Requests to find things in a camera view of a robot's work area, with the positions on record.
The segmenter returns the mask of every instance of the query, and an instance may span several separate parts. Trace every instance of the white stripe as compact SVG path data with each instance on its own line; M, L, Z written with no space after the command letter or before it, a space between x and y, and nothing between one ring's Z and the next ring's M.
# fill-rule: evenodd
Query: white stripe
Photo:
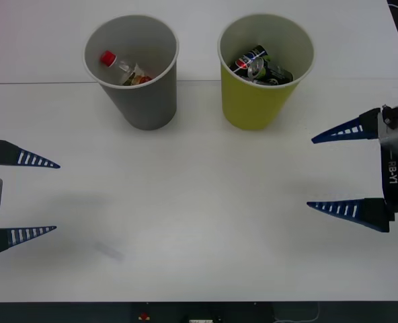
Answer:
M22 151L22 152L20 153L20 155L19 155L19 157L18 157L17 164L19 164L19 163L21 163L21 162L22 162L22 158L23 158L23 156L24 156L24 151Z
M12 236L12 245L17 244L17 240L15 240L15 230L11 230L11 236Z

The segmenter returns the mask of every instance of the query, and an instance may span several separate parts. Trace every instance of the bottle label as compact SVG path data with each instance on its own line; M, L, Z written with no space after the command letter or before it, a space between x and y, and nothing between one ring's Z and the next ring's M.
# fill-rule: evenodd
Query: bottle label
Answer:
M138 85L150 80L152 80L151 77L147 76L145 72L138 66L138 64L136 64L132 75L123 83L123 85Z

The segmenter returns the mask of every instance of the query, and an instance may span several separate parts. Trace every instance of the red object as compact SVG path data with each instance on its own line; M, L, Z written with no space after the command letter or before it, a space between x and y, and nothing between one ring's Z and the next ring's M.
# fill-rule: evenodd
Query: red object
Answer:
M148 81L151 81L151 80L152 80L151 77L149 77L149 76L144 76L144 77L141 78L141 80L139 81L139 84L142 84L142 83L145 83L145 82L148 82Z
M110 51L106 51L104 54L102 54L102 56L100 57L100 61L105 64L106 66L111 66L112 63L116 60L117 56L110 52Z
M150 317L148 316L147 313L142 313L142 314L138 317L138 319L139 319L139 320L142 320L142 321L149 321L149 320L150 320Z

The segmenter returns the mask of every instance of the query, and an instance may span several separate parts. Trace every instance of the white table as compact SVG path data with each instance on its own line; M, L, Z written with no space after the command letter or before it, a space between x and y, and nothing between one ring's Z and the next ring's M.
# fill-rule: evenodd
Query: white table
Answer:
M0 301L398 300L398 215L380 234L306 206L382 196L377 141L310 139L398 80L308 77L261 132L219 82L178 90L144 132L93 83L0 85L0 139L62 166L0 168L0 227L58 226L0 254Z
M398 78L398 33L386 0L0 0L0 83L92 81L81 60L85 40L100 23L130 13L175 30L180 80L218 80L218 35L257 12L285 15L311 33L318 77Z

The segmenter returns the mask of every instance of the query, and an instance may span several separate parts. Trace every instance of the red bottle cap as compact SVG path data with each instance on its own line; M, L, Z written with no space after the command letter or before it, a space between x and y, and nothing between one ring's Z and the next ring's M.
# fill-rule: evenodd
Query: red bottle cap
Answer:
M100 61L103 63L103 64L105 64L106 66L111 66L112 65L112 63L116 60L116 55L115 54L113 54L112 52L110 52L110 51L105 51L105 53L104 54L102 54L102 56L100 57Z

